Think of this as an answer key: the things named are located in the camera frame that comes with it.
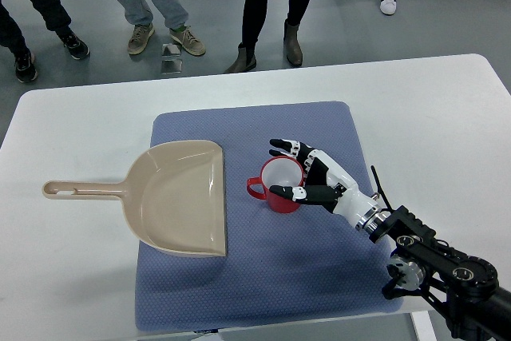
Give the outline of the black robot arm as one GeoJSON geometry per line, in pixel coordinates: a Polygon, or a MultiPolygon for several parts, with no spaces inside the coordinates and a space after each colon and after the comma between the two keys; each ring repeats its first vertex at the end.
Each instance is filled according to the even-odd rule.
{"type": "Polygon", "coordinates": [[[389,236],[395,242],[382,288],[386,299],[423,298],[462,340],[508,340],[510,293],[488,261],[469,256],[436,237],[412,212],[390,205],[366,226],[370,240],[389,236]]]}

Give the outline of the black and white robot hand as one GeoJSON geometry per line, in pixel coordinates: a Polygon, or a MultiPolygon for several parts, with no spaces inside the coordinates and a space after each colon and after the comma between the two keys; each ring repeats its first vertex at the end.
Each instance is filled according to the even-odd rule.
{"type": "Polygon", "coordinates": [[[291,157],[303,167],[304,185],[287,190],[294,202],[322,206],[343,216],[355,229],[370,231],[382,209],[360,191],[357,181],[341,165],[323,150],[300,141],[271,139],[269,143],[272,156],[291,157]]]}

